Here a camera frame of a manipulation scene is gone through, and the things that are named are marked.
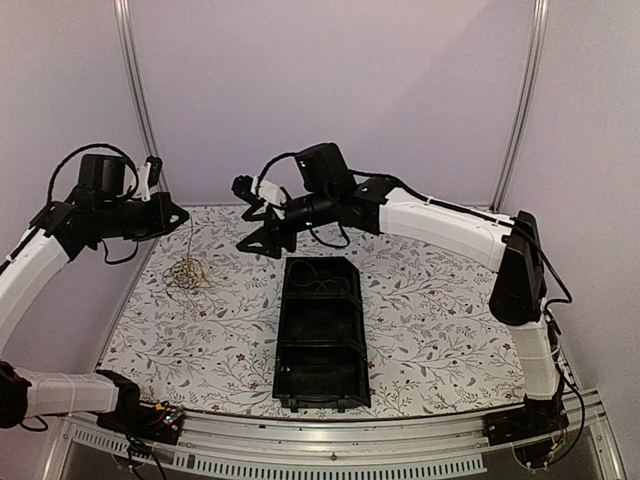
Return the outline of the right aluminium corner post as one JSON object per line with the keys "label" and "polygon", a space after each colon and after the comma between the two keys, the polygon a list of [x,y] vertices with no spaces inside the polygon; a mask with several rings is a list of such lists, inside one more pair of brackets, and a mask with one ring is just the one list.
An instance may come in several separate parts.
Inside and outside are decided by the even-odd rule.
{"label": "right aluminium corner post", "polygon": [[548,0],[536,0],[534,2],[524,73],[515,115],[498,176],[498,182],[490,204],[490,209],[493,212],[500,211],[505,203],[518,160],[544,51],[549,4],[550,2]]}

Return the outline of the aluminium corner post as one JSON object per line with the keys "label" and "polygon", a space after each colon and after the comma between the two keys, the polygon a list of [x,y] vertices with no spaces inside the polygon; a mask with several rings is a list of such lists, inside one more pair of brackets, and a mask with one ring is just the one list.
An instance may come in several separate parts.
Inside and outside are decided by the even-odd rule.
{"label": "aluminium corner post", "polygon": [[536,0],[534,2],[524,73],[515,115],[498,176],[498,182],[490,204],[490,209],[493,212],[500,211],[505,203],[518,160],[544,51],[549,4],[550,2],[548,0]]}
{"label": "aluminium corner post", "polygon": [[160,157],[137,55],[130,2],[114,0],[113,6],[124,69],[142,144],[147,155]]}

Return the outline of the black three-compartment bin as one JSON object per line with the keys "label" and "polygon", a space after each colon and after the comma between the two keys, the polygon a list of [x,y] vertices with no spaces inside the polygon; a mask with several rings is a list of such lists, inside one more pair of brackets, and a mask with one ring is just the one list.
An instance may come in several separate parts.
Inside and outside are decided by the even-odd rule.
{"label": "black three-compartment bin", "polygon": [[371,406],[360,274],[348,259],[286,260],[273,397],[292,413]]}

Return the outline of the left aluminium corner post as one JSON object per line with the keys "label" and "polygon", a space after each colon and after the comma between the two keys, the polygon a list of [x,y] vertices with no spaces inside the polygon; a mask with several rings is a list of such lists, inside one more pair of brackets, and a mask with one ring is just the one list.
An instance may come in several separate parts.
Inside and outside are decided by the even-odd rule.
{"label": "left aluminium corner post", "polygon": [[147,155],[160,157],[137,55],[130,2],[114,0],[113,6],[124,69],[142,144]]}

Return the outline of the aluminium front rail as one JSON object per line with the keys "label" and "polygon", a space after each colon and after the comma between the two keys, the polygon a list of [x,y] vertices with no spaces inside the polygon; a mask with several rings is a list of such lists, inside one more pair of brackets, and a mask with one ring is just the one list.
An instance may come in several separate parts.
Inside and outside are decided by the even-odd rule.
{"label": "aluminium front rail", "polygon": [[594,389],[564,398],[566,457],[541,470],[517,461],[538,438],[501,445],[484,436],[485,412],[372,421],[298,421],[189,413],[175,445],[156,444],[162,465],[126,453],[127,442],[94,416],[62,420],[45,479],[626,479],[604,405]]}

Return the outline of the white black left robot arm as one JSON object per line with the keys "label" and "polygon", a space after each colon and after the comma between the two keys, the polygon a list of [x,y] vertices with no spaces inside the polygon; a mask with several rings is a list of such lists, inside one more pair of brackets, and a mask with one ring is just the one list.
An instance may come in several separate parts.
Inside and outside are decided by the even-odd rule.
{"label": "white black left robot arm", "polygon": [[[6,347],[25,314],[51,284],[86,251],[109,239],[140,246],[174,232],[189,219],[170,193],[159,188],[163,162],[147,157],[136,165],[123,151],[91,144],[79,158],[76,183],[55,196],[60,170],[51,176],[44,206],[18,244],[1,261],[1,345]],[[132,436],[156,438],[179,430],[176,409],[141,400],[139,386],[109,370],[87,373],[37,371],[1,362],[1,426],[47,430],[47,418],[96,415],[99,426]]]}

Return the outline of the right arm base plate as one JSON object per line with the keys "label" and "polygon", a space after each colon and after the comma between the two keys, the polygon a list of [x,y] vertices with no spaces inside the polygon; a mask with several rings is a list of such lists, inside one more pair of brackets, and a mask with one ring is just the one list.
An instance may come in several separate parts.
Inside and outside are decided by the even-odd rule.
{"label": "right arm base plate", "polygon": [[549,434],[568,426],[562,401],[525,398],[522,407],[485,415],[482,434],[494,446]]}

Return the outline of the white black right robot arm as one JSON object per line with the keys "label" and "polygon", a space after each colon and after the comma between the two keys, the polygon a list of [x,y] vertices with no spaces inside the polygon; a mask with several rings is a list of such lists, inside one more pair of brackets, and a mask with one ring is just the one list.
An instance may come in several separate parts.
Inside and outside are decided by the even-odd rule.
{"label": "white black right robot arm", "polygon": [[545,279],[555,270],[532,214],[484,213],[420,194],[393,175],[349,168],[332,142],[288,156],[301,173],[307,191],[302,197],[291,198],[268,181],[268,166],[256,176],[234,179],[232,192],[249,205],[244,220],[262,224],[238,243],[240,251],[278,258],[295,251],[298,233],[337,224],[422,241],[483,265],[497,275],[489,309],[510,332],[525,382],[523,408],[490,416],[489,426],[518,427],[527,436],[568,427],[562,402],[568,383],[558,365],[560,330]]}

